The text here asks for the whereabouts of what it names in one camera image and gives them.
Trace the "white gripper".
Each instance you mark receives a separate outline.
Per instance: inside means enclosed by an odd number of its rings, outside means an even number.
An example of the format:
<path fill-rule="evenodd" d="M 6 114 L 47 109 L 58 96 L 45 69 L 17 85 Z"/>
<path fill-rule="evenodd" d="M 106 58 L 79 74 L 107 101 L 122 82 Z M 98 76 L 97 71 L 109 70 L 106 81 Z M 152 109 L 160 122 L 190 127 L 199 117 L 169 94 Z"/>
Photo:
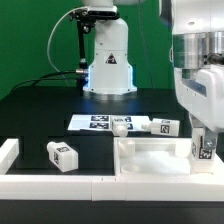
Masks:
<path fill-rule="evenodd" d="M 204 148 L 215 150 L 218 134 L 224 132 L 224 66 L 211 65 L 182 77 L 183 69 L 174 69 L 175 92 L 178 102 L 190 113 L 193 129 L 205 130 Z"/>

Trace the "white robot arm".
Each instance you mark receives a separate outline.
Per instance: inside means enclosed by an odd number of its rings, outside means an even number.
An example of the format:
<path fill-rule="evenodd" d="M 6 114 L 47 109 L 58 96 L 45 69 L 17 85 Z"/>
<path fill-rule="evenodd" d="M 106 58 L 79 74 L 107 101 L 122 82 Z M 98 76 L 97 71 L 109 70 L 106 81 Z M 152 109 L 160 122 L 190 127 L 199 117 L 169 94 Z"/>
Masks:
<path fill-rule="evenodd" d="M 117 6 L 143 0 L 82 0 L 95 25 L 94 60 L 84 91 L 96 96 L 135 92 L 128 63 L 128 26 Z M 189 112 L 196 144 L 216 148 L 224 132 L 224 0 L 158 0 L 159 17 L 172 29 L 170 60 L 178 102 Z"/>

